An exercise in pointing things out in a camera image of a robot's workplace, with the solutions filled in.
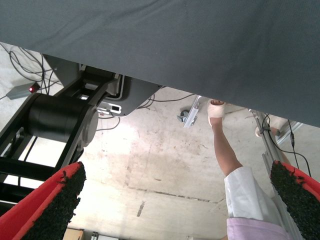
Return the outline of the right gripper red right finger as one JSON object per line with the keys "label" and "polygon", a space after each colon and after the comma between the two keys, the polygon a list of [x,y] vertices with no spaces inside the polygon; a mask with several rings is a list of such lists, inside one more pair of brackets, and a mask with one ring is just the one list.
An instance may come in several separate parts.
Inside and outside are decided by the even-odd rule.
{"label": "right gripper red right finger", "polygon": [[306,240],[320,238],[320,183],[300,169],[274,161],[270,179]]}

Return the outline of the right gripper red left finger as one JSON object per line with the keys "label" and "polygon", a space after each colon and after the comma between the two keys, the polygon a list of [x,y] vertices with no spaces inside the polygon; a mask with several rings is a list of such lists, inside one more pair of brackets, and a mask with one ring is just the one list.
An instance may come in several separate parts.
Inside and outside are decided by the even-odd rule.
{"label": "right gripper red left finger", "polygon": [[0,238],[63,239],[85,180],[85,167],[80,161],[57,171],[0,217]]}

